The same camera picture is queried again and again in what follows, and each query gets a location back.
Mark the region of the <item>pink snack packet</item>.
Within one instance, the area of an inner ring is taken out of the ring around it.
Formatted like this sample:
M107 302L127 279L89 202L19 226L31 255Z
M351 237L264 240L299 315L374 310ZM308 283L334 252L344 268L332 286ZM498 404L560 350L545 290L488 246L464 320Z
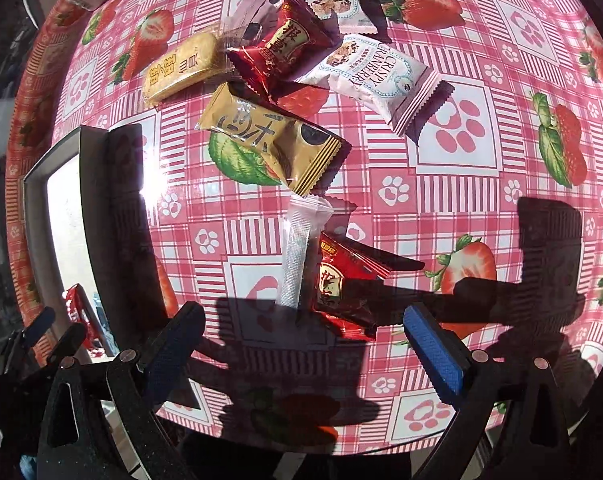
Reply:
M222 20L221 38L227 46L256 44L277 24L283 0L240 0L228 18Z

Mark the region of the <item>gold snack packet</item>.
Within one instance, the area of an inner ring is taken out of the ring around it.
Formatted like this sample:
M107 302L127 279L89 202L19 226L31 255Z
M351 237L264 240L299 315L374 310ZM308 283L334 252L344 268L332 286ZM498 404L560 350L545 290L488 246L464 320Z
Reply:
M239 96L228 82L213 93L198 128L260 156L301 197L311 193L343 148L336 134Z

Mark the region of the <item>pink strawberry tablecloth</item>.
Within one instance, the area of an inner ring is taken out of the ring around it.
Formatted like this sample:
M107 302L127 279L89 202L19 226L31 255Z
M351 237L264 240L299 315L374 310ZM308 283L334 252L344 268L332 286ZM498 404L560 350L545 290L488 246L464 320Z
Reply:
M207 313L206 336L231 370L298 380L340 398L352 384L373 408L337 430L338 452L433 444L451 413L437 400L397 326L368 344L317 330L306 350L274 344L274 295L291 192L264 164L195 128L210 96L198 86L157 107L120 63L145 18L172 14L170 43L228 16L241 0L111 0L108 24L58 1L17 90L6 155L6 229L18 308L47 305L29 259L23 184L35 162L79 126L143 132L115 141L106 195L123 257L152 250L177 299ZM578 408L603 370L603 44L580 0L382 0L394 46L443 80L399 136L378 114L321 89L294 103L350 146L321 200L329 228L424 263L397 287L444 292L470 263L518 286L528 312L519 342L558 342L553 372Z

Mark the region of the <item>white cranberry snack packet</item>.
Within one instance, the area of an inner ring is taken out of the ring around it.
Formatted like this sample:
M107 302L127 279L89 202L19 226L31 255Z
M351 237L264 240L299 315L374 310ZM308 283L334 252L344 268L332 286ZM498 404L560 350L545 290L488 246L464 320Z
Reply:
M368 36L348 34L299 70L292 81L349 96L373 110L398 136L419 142L414 119L435 96L441 75L421 61Z

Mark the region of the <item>small red packet in box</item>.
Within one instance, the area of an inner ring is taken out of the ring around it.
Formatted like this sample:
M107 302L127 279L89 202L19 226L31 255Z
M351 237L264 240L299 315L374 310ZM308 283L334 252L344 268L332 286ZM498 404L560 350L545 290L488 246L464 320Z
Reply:
M70 320L85 327L86 336L82 341L82 347L88 351L92 358L106 356L102 342L102 330L84 288L80 284L72 285L62 293L62 297Z

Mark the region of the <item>clear stick packet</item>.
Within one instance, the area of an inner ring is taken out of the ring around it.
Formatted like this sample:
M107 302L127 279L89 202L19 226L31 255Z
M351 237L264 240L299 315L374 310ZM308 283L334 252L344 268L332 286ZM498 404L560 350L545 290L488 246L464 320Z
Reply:
M282 272L278 285L277 304L297 310L303 297L312 257L317 253L319 235L334 210L320 196L294 196L288 205L283 223Z

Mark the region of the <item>yellow biscuit packet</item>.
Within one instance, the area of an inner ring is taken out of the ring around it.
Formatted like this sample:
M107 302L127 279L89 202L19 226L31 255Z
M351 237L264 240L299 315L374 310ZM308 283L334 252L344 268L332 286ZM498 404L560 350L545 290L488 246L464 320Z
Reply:
M144 102L155 106L192 84L224 74L227 68L221 38L214 32L198 32L148 67Z

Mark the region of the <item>white storage box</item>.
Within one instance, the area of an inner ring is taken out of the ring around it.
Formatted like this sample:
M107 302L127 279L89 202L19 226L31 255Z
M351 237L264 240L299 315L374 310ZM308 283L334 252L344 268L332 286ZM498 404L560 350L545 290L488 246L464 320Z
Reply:
M63 299L79 284L88 319L111 356L148 338L127 294L108 185L108 132L80 126L35 162L23 181L27 249L40 299L55 312L53 333L70 326Z

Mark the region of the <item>dark red snack packet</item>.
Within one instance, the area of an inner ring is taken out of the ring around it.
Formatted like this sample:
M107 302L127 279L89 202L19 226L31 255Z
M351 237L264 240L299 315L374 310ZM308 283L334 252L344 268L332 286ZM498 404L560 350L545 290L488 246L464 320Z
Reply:
M274 102L282 82L334 46L335 39L305 0L283 0L274 31L257 44L228 47L227 56L248 87Z

